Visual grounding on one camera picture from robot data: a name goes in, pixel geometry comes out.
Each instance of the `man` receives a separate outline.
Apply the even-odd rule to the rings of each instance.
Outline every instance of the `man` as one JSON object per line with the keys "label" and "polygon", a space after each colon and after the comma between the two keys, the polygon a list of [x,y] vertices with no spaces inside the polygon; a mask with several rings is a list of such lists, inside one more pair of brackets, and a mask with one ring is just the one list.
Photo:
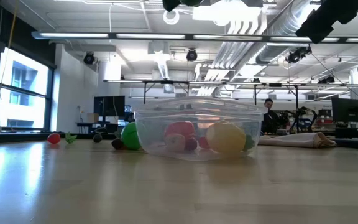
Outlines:
{"label": "man", "polygon": [[272,99],[265,100],[265,107],[268,109],[264,114],[264,121],[262,122],[263,133],[275,133],[277,131],[278,116],[271,109],[273,106]]}

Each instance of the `clear plastic bin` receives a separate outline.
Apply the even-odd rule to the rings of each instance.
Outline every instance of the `clear plastic bin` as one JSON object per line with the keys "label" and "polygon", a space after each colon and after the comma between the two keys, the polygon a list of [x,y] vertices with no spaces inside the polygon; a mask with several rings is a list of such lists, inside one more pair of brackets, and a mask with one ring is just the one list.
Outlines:
{"label": "clear plastic bin", "polygon": [[135,112],[140,145],[188,161],[241,157],[258,145],[267,108],[206,97],[149,103]]}

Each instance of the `table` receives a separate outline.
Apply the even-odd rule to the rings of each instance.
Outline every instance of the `table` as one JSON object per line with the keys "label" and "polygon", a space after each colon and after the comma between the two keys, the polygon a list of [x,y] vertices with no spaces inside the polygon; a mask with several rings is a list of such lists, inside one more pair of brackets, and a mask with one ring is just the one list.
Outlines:
{"label": "table", "polygon": [[358,223],[356,149],[188,162],[110,142],[0,145],[0,224]]}

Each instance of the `black ball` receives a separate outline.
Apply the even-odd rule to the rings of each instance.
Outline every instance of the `black ball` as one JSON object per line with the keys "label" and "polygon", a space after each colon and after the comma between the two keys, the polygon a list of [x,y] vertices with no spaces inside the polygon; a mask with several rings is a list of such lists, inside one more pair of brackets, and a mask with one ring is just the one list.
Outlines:
{"label": "black ball", "polygon": [[124,148],[124,143],[121,141],[121,139],[116,138],[111,142],[111,145],[113,148],[115,148],[116,150],[120,150],[122,148]]}
{"label": "black ball", "polygon": [[93,142],[99,143],[99,142],[101,142],[101,141],[102,141],[102,135],[101,135],[101,134],[95,134],[95,135],[93,136]]}

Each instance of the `green toy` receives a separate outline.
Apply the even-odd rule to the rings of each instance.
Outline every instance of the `green toy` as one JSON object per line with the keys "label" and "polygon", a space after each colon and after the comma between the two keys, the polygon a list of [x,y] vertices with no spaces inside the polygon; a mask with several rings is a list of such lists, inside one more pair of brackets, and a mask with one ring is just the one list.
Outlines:
{"label": "green toy", "polygon": [[124,145],[130,150],[140,149],[139,138],[137,137],[136,132],[136,123],[131,122],[125,126],[121,132],[121,140],[124,142]]}
{"label": "green toy", "polygon": [[248,151],[249,149],[252,149],[253,147],[255,147],[255,141],[252,139],[252,137],[250,135],[247,135],[247,141],[244,146],[244,151]]}
{"label": "green toy", "polygon": [[77,136],[72,136],[70,132],[66,133],[65,139],[68,144],[75,142],[76,138],[77,138]]}

